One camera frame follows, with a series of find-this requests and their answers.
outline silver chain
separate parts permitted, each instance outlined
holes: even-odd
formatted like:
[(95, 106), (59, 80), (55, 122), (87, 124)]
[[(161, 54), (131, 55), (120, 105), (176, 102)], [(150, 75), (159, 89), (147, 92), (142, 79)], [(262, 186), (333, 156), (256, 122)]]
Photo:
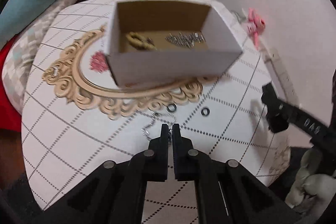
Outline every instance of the silver chain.
[[(154, 111), (151, 111), (152, 112), (152, 115), (151, 115), (151, 118), (152, 118), (152, 121), (148, 124), (148, 125), (146, 125), (146, 126), (144, 126), (141, 130), (142, 130), (142, 134), (147, 138), (147, 140), (151, 140), (152, 138), (150, 137), (150, 134), (149, 134), (149, 132), (148, 132), (148, 128), (150, 128), (150, 127), (152, 127), (154, 124), (155, 124), (155, 122), (156, 122), (156, 120), (157, 120), (157, 118), (159, 118), (159, 117), (163, 117), (163, 116), (169, 116), (169, 117), (172, 117), (173, 119), (174, 119), (174, 121), (173, 122), (169, 122), (170, 124), (173, 124), (174, 122), (176, 122), (176, 117), (173, 115), (173, 114), (170, 114), (170, 113), (167, 113), (167, 114), (162, 114), (162, 113), (160, 113), (160, 112), (154, 112)], [(172, 143), (172, 129), (169, 129), (169, 138), (168, 138), (168, 142), (169, 142), (169, 146), (171, 145), (171, 143)]]
[(179, 35), (172, 35), (171, 33), (169, 36), (165, 37), (167, 41), (170, 43), (180, 46), (180, 47), (186, 47), (186, 48), (192, 48), (195, 45), (195, 42), (203, 42), (204, 37), (201, 34), (198, 33), (191, 33), (189, 35), (178, 33)]

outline white table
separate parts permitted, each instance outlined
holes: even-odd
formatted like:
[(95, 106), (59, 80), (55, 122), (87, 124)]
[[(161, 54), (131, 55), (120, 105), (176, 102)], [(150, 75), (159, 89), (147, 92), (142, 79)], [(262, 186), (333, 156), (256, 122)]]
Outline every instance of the white table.
[[(147, 149), (141, 128), (151, 121), (148, 108), (166, 114), (164, 105), (172, 101), (181, 134), (194, 148), (215, 160), (236, 159), (269, 185), (289, 163), (287, 135), (268, 131), (260, 97), (270, 75), (231, 13), (225, 20), (245, 53), (220, 79), (120, 90), (100, 60), (104, 33), (90, 32), (107, 23), (113, 1), (90, 0), (64, 9), (34, 60), (22, 114), (22, 148), (39, 206), (51, 206), (104, 161), (127, 161)], [(214, 0), (189, 1), (216, 5)], [(201, 115), (203, 107), (210, 109), (208, 117)], [(163, 122), (171, 126), (173, 119), (162, 117), (149, 128), (152, 138), (159, 136)], [(170, 151), (168, 181), (148, 183), (143, 223), (197, 223), (193, 182), (175, 181), (172, 167)]]

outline metal pin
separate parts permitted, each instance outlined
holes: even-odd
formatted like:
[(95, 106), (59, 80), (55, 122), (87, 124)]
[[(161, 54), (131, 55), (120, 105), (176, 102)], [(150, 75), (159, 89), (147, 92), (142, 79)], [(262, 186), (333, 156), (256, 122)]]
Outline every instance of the metal pin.
[(188, 154), (189, 154), (190, 156), (197, 156), (197, 155), (198, 155), (198, 151), (197, 151), (196, 149), (190, 149), (190, 150), (188, 151)]
[(111, 169), (111, 168), (114, 167), (114, 165), (115, 165), (115, 162), (112, 161), (112, 160), (107, 160), (103, 164), (104, 168), (106, 168), (106, 169)]
[(154, 151), (151, 149), (147, 149), (146, 151), (143, 152), (143, 154), (145, 155), (145, 157), (151, 157), (154, 155)]
[(236, 168), (239, 165), (238, 161), (236, 160), (229, 160), (227, 163), (230, 167), (233, 167), (233, 168)]

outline cardboard box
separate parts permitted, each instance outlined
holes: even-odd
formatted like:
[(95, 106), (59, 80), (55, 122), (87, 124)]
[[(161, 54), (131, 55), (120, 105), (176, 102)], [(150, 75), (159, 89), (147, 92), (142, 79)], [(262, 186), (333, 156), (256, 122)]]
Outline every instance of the cardboard box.
[[(118, 86), (155, 85), (189, 77), (221, 75), (242, 53), (224, 21), (223, 8), (182, 0), (116, 2), (107, 29), (105, 55)], [(149, 37), (156, 51), (133, 48), (126, 34)], [(193, 48), (165, 39), (170, 33), (202, 34)]]

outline black ring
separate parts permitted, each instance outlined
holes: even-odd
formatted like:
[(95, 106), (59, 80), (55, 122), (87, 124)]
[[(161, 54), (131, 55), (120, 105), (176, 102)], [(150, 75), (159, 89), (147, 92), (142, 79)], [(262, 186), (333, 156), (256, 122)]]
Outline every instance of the black ring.
[(210, 109), (209, 109), (208, 107), (203, 107), (202, 110), (201, 110), (201, 114), (202, 114), (202, 116), (204, 116), (204, 117), (209, 116), (209, 114), (210, 114)]
[(167, 111), (168, 112), (175, 112), (176, 111), (176, 105), (175, 104), (169, 104), (167, 105)]

